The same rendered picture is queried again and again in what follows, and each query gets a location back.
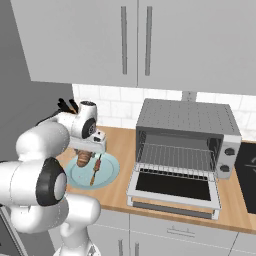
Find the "grey toaster oven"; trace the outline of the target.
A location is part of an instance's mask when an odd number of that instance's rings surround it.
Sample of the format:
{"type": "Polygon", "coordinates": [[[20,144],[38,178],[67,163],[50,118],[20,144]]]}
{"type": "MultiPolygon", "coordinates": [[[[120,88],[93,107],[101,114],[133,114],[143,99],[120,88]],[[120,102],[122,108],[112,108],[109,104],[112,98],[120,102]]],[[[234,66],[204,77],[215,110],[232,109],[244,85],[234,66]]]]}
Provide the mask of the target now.
{"type": "Polygon", "coordinates": [[[136,124],[136,156],[143,143],[210,150],[216,163],[216,182],[231,176],[241,134],[227,104],[145,99],[136,124]],[[235,155],[224,151],[233,148],[235,155]],[[222,172],[228,165],[230,172],[222,172]]]}

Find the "toaster oven door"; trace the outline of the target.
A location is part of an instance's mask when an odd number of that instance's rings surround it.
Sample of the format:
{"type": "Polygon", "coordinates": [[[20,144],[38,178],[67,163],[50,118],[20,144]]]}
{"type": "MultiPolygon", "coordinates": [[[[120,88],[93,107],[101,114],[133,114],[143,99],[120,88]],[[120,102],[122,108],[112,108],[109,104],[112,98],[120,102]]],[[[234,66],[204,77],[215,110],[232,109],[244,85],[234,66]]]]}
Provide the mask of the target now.
{"type": "Polygon", "coordinates": [[[214,172],[134,165],[127,188],[127,205],[217,220],[221,202],[214,172]]]}

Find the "narrow grey drawer front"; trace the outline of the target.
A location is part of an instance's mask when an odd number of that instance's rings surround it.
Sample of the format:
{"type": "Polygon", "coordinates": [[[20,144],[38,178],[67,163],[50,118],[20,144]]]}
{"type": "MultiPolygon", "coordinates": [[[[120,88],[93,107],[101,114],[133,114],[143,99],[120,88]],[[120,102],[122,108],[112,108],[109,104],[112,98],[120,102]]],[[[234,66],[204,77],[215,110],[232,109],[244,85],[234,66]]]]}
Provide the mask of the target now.
{"type": "Polygon", "coordinates": [[[98,220],[95,222],[95,225],[128,230],[129,214],[102,209],[98,220]]]}

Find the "wide grey drawer front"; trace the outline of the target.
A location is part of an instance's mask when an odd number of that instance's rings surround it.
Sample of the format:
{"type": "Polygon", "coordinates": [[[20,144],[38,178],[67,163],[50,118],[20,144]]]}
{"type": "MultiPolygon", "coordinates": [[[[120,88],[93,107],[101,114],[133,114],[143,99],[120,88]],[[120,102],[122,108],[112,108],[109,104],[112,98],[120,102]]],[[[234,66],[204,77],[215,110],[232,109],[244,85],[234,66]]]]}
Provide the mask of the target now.
{"type": "Polygon", "coordinates": [[[226,249],[230,249],[232,247],[237,235],[237,233],[234,231],[139,216],[134,214],[130,215],[130,229],[132,231],[141,232],[143,234],[193,241],[199,244],[217,246],[226,249]],[[189,229],[191,232],[196,234],[196,237],[192,238],[167,233],[166,229],[172,228],[173,226],[180,230],[189,229]]]}

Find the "brown baguette bread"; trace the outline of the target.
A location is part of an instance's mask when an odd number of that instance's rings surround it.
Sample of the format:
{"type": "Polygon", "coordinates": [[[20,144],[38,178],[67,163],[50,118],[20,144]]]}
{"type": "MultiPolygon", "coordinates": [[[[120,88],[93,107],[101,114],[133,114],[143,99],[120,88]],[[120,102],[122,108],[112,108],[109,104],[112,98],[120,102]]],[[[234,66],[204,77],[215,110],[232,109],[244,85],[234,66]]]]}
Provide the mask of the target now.
{"type": "Polygon", "coordinates": [[[92,157],[92,153],[89,152],[89,151],[78,150],[77,151],[77,156],[78,156],[77,166],[78,167],[85,167],[89,163],[89,161],[92,157]]]}

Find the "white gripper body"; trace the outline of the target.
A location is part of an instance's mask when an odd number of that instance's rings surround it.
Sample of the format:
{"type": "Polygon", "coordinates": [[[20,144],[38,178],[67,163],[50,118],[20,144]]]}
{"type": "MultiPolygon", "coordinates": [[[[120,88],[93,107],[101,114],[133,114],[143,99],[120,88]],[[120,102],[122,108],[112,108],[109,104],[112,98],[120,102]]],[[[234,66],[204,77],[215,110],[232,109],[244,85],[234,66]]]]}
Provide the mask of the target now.
{"type": "Polygon", "coordinates": [[[97,142],[90,141],[89,139],[79,139],[71,137],[68,147],[103,154],[106,152],[106,140],[97,142]]]}

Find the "kebab skewer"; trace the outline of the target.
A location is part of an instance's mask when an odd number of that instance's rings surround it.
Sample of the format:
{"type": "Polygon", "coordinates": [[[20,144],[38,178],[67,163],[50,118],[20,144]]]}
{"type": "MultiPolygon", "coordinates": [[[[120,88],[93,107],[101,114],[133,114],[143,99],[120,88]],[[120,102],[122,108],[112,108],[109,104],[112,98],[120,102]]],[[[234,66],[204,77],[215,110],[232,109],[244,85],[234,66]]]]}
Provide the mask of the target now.
{"type": "Polygon", "coordinates": [[[94,168],[93,168],[93,175],[92,175],[91,180],[90,180],[90,186],[92,186],[94,184],[96,173],[100,169],[101,157],[102,157],[102,154],[100,154],[99,158],[95,162],[95,165],[94,165],[94,168]]]}

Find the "light blue plate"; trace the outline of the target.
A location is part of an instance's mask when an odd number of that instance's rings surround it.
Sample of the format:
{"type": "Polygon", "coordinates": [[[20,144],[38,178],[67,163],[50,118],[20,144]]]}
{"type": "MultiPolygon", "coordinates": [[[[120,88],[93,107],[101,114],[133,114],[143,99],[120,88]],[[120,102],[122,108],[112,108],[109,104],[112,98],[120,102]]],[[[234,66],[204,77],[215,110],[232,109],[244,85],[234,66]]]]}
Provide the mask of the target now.
{"type": "Polygon", "coordinates": [[[75,156],[65,167],[68,184],[82,190],[95,190],[112,183],[119,175],[120,164],[118,160],[108,154],[96,154],[85,167],[77,166],[78,157],[75,156]],[[100,168],[94,172],[96,160],[100,158],[100,168]]]}

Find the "grey wall cupboard door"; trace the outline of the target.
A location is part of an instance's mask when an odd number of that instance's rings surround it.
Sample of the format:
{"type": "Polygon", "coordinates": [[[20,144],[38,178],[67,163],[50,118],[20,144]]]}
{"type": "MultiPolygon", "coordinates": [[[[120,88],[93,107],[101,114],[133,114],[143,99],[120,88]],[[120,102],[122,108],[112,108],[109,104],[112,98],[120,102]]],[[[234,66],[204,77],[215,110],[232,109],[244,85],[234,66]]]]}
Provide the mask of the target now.
{"type": "Polygon", "coordinates": [[[11,0],[33,81],[137,85],[136,0],[11,0]],[[127,13],[122,72],[121,6],[127,13]]]}
{"type": "Polygon", "coordinates": [[[139,0],[138,86],[256,95],[256,0],[139,0]],[[147,6],[153,7],[149,76],[147,6]]]}

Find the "black hob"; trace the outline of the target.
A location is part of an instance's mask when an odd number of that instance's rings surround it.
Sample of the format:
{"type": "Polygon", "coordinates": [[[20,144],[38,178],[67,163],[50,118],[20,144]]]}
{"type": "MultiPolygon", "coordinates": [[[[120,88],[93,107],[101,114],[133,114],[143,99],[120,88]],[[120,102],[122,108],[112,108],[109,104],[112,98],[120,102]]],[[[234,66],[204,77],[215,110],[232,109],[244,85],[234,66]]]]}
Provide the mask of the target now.
{"type": "Polygon", "coordinates": [[[242,142],[235,162],[247,212],[256,215],[256,144],[242,142]]]}

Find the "black knife block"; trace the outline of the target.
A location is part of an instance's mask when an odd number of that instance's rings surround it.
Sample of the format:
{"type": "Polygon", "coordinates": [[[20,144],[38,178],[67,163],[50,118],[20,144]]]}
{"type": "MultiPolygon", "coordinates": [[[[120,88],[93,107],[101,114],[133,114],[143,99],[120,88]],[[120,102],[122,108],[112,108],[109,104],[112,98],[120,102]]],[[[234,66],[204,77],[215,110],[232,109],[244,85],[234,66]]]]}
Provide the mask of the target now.
{"type": "Polygon", "coordinates": [[[57,103],[59,109],[63,112],[77,114],[78,113],[78,105],[74,101],[74,99],[70,99],[69,103],[66,103],[66,101],[63,98],[58,99],[57,103]]]}

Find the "grey wall socket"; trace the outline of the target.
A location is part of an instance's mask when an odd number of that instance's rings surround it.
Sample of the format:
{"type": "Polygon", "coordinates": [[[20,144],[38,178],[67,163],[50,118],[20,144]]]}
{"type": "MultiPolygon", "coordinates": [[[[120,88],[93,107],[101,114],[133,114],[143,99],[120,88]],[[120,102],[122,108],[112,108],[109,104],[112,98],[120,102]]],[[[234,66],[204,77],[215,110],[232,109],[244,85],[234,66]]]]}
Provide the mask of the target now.
{"type": "Polygon", "coordinates": [[[195,102],[197,98],[197,93],[192,92],[192,91],[183,91],[182,92],[182,101],[187,101],[187,102],[195,102]]]}

